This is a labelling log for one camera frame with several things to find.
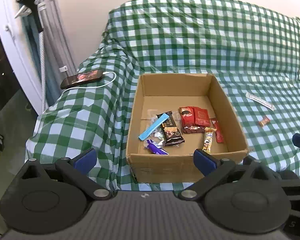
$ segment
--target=purple wrapper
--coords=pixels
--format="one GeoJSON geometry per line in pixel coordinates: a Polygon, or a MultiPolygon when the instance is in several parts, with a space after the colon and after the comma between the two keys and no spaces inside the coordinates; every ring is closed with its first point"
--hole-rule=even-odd
{"type": "Polygon", "coordinates": [[[148,139],[146,140],[148,145],[145,147],[145,149],[149,149],[152,153],[154,154],[159,154],[159,155],[168,155],[164,149],[162,149],[159,145],[156,144],[155,141],[148,139]]]}

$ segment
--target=floor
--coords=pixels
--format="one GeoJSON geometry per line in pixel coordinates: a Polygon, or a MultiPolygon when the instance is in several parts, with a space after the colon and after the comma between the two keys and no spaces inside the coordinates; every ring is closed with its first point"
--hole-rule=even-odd
{"type": "MultiPolygon", "coordinates": [[[[0,133],[4,136],[4,150],[0,155],[0,199],[25,160],[25,143],[32,136],[37,115],[27,110],[28,100],[18,90],[0,111],[0,133]]],[[[6,231],[0,215],[0,234],[6,231]]]]}

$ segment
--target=teal curtain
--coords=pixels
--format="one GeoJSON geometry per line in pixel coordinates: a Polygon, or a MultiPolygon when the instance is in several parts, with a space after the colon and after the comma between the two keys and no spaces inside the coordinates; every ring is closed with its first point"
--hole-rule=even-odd
{"type": "MultiPolygon", "coordinates": [[[[22,17],[22,25],[27,34],[28,42],[30,45],[32,58],[35,63],[38,75],[41,78],[40,71],[40,54],[39,54],[39,36],[34,18],[29,16],[22,17]]],[[[46,100],[49,106],[52,106],[61,95],[60,84],[58,84],[55,74],[52,70],[51,63],[45,55],[45,68],[46,68],[46,100]]]]}

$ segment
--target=black snack wrapper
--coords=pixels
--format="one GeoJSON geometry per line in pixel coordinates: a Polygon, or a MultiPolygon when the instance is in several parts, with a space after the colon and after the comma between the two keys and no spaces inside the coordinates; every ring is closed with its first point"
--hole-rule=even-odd
{"type": "Polygon", "coordinates": [[[166,112],[166,114],[169,116],[169,118],[167,120],[165,120],[160,126],[161,130],[163,131],[164,138],[165,138],[164,146],[170,146],[170,145],[175,145],[175,144],[185,142],[185,140],[181,136],[181,133],[176,125],[176,122],[174,121],[174,119],[172,117],[172,111],[166,112]]]}

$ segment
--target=curtain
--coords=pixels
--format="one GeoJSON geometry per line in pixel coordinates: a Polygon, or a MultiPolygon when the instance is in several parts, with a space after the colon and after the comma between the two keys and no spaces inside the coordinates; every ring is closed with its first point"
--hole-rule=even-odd
{"type": "MultiPolygon", "coordinates": [[[[65,73],[60,73],[59,68],[66,65],[69,69],[69,75],[74,75],[76,69],[66,35],[62,29],[57,2],[48,2],[46,9],[41,11],[40,14],[43,23],[45,48],[46,100],[48,105],[51,106],[60,97],[60,84],[66,77],[65,73]]],[[[22,17],[22,24],[28,37],[29,47],[38,75],[41,77],[39,37],[33,16],[30,14],[22,17]]]]}

